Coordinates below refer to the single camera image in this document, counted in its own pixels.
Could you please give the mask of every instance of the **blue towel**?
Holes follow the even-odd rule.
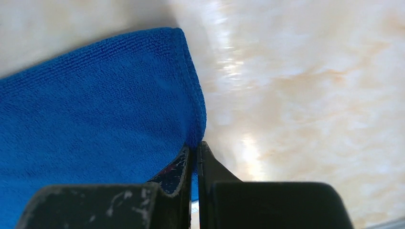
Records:
[[[181,29],[119,35],[0,80],[0,228],[49,184],[147,181],[198,145],[205,122]]]

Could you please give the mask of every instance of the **terry fabric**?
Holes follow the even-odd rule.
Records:
[[[49,184],[147,181],[198,145],[205,122],[180,29],[119,35],[0,80],[0,228]]]

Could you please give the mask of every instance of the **marble surface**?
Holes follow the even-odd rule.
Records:
[[[239,178],[330,183],[356,228],[405,216],[405,1],[0,0],[0,77],[159,26],[185,31]]]

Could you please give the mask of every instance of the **blue cloth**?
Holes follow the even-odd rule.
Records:
[[[1,79],[0,228],[49,184],[147,181],[197,146],[205,122],[181,29],[119,35]]]

